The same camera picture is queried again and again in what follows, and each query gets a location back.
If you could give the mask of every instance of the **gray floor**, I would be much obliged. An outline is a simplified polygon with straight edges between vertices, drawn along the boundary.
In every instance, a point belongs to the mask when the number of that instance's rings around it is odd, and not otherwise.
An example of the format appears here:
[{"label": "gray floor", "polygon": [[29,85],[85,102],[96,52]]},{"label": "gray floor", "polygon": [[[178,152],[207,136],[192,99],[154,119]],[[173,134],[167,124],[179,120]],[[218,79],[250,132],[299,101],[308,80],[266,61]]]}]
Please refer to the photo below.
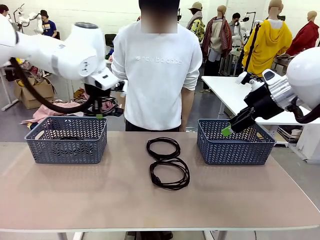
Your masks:
[{"label": "gray floor", "polygon": [[[51,77],[53,85],[57,90],[59,99],[68,99],[68,88],[66,82],[58,81],[56,77]],[[12,92],[13,88],[9,84],[8,89]],[[189,127],[197,128],[198,119],[216,118],[220,100],[212,93],[200,93],[202,82],[198,82],[194,104],[190,115]],[[0,85],[0,107],[6,105],[6,98],[2,86]],[[32,118],[35,110],[26,110],[21,103],[17,103],[6,112],[0,111],[0,142],[24,142],[25,135],[29,132],[25,125],[20,125],[22,120]],[[108,129],[110,131],[123,131],[125,129],[123,117],[109,117]],[[287,173],[304,190],[314,204],[320,208],[320,166],[308,165],[301,161],[288,148],[274,148],[272,156],[287,171]],[[258,231],[258,240],[317,240],[320,236],[320,228],[308,230],[291,231]],[[0,232],[0,240],[57,240],[56,234],[24,234]],[[68,239],[72,239],[72,234],[68,234]],[[85,240],[123,240],[123,232],[90,232],[84,237]],[[174,240],[203,240],[202,232],[174,232]],[[227,240],[254,240],[254,232],[234,231],[227,235]]]}]

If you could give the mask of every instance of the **red garment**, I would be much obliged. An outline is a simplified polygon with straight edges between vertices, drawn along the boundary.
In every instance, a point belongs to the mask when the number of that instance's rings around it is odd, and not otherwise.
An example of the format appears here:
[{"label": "red garment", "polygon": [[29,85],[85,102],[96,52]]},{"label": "red garment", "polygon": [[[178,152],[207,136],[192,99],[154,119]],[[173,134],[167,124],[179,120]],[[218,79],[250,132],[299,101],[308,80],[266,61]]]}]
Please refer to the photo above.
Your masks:
[{"label": "red garment", "polygon": [[[216,20],[217,17],[212,18],[208,24],[206,25],[205,35],[202,43],[202,54],[203,57],[208,56],[209,46],[210,46],[210,39],[212,34],[212,24],[214,23],[214,20]],[[221,37],[221,44],[222,44],[222,54],[221,56],[225,58],[228,56],[230,51],[232,50],[232,33],[229,24],[226,21],[226,18],[223,17],[222,19],[222,26],[220,31],[220,37]]]},{"label": "red garment", "polygon": [[314,48],[316,46],[316,41],[319,38],[318,29],[318,25],[316,25],[313,21],[309,21],[298,32],[286,53],[290,56],[293,56],[302,52],[303,49]]}]

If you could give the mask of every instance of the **white wall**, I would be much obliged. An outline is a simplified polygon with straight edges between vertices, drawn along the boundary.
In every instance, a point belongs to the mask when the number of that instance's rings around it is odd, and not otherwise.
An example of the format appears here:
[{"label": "white wall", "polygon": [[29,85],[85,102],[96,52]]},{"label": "white wall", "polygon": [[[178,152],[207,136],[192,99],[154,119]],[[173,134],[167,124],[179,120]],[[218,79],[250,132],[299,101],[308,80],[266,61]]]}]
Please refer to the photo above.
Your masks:
[{"label": "white wall", "polygon": [[[180,0],[182,13],[181,24],[186,26],[192,17],[188,8],[196,0]],[[203,21],[205,24],[217,15],[217,7],[226,5],[226,18],[232,20],[236,12],[243,17],[246,12],[257,12],[256,18],[263,20],[268,16],[270,0],[200,0],[203,5]],[[282,0],[284,9],[282,15],[286,15],[286,23],[292,31],[293,37],[307,23],[307,13],[317,11],[318,17],[315,23],[320,26],[320,1],[318,0]],[[10,13],[25,3],[24,12],[39,12],[47,10],[50,19],[56,23],[61,38],[65,39],[75,22],[92,22],[101,27],[104,33],[117,33],[122,26],[133,23],[140,15],[138,0],[3,0]],[[33,34],[35,28],[33,21],[25,29],[27,34]]]}]

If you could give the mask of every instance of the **red jacket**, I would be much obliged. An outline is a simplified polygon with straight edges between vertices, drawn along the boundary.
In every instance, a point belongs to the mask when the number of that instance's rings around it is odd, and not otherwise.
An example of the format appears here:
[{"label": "red jacket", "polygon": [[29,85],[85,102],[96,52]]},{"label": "red jacket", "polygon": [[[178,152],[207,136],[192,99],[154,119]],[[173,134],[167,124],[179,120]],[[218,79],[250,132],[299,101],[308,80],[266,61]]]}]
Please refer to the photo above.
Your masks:
[{"label": "red jacket", "polygon": [[299,54],[303,49],[311,49],[316,46],[316,41],[319,38],[318,26],[309,21],[293,39],[291,46],[286,51],[290,56]]}]

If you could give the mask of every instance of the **basket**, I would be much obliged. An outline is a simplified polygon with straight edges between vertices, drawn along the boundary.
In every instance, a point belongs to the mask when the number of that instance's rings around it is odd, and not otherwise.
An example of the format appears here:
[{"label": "basket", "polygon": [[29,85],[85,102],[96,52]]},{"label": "basket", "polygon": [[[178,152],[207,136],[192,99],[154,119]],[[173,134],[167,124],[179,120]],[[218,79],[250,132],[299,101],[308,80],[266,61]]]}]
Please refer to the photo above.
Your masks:
[{"label": "basket", "polygon": [[24,139],[38,164],[98,164],[107,145],[107,119],[49,116]]},{"label": "basket", "polygon": [[199,119],[197,144],[208,165],[264,165],[276,141],[257,123],[223,136],[228,120]]}]

